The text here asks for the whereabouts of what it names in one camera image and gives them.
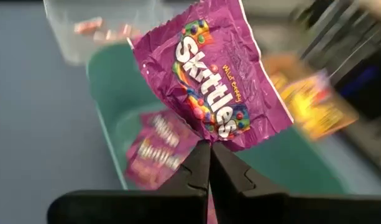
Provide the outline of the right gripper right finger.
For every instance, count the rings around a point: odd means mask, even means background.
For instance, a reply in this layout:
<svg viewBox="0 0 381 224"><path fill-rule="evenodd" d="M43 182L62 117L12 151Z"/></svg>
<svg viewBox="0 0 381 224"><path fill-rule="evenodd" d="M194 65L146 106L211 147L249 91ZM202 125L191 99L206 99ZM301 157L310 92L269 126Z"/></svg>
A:
<svg viewBox="0 0 381 224"><path fill-rule="evenodd" d="M291 194L221 143L209 181L219 224L381 224L381 196Z"/></svg>

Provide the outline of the clear plastic bin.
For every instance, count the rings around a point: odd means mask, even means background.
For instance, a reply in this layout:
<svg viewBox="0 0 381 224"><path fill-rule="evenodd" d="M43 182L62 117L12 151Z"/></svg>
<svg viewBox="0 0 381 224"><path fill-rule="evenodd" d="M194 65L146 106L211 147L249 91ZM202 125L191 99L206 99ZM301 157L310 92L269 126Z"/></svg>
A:
<svg viewBox="0 0 381 224"><path fill-rule="evenodd" d="M102 17L97 30L118 30L129 24L140 33L160 25L172 16L163 0L43 0L47 20L55 34L63 58L72 65L83 65L107 43L95 42L90 34L76 34L74 25Z"/></svg>

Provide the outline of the green plastic bin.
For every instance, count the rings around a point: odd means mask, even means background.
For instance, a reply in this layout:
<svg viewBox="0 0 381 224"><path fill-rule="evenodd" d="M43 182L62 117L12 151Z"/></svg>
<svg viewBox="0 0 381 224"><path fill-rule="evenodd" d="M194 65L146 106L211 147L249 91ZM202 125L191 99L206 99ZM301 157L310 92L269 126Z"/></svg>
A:
<svg viewBox="0 0 381 224"><path fill-rule="evenodd" d="M164 105L139 73L131 48L116 44L97 51L87 64L90 92L124 189L135 190L126 178L125 153L141 130L139 115ZM236 155L253 169L293 193L346 194L348 189L318 148L296 126Z"/></svg>

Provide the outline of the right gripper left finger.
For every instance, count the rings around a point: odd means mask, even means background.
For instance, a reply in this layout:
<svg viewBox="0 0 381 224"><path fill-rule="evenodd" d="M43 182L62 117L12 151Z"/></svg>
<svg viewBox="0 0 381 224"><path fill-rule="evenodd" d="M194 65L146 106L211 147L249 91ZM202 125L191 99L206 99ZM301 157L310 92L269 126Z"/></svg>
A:
<svg viewBox="0 0 381 224"><path fill-rule="evenodd" d="M157 190L76 190L56 198L47 224L206 224L210 143L199 141Z"/></svg>

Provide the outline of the yellow sour candy pack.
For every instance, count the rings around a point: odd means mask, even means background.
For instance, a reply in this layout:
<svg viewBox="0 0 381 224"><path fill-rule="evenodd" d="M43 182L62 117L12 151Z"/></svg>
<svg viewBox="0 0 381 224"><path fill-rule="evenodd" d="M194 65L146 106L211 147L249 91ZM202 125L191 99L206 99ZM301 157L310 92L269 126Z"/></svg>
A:
<svg viewBox="0 0 381 224"><path fill-rule="evenodd" d="M325 70L288 84L280 96L295 123L312 140L335 133L359 119L359 114L334 91Z"/></svg>

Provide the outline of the orange plastic bin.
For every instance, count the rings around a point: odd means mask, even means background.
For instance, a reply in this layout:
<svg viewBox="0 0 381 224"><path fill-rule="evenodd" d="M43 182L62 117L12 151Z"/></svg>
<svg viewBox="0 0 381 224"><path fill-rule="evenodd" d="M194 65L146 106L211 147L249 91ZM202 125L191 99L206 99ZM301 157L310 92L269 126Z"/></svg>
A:
<svg viewBox="0 0 381 224"><path fill-rule="evenodd" d="M265 56L262 59L262 62L267 75L270 77L279 94L288 84L320 71L313 70L304 61L300 60L293 54L276 54Z"/></svg>

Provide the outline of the wooden side board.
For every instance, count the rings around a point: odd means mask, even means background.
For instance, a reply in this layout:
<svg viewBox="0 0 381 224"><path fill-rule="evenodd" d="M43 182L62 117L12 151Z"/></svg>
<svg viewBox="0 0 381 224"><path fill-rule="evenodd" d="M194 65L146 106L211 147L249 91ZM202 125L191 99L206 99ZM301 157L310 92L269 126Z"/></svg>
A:
<svg viewBox="0 0 381 224"><path fill-rule="evenodd" d="M359 0L359 5L381 18L381 0Z"/></svg>

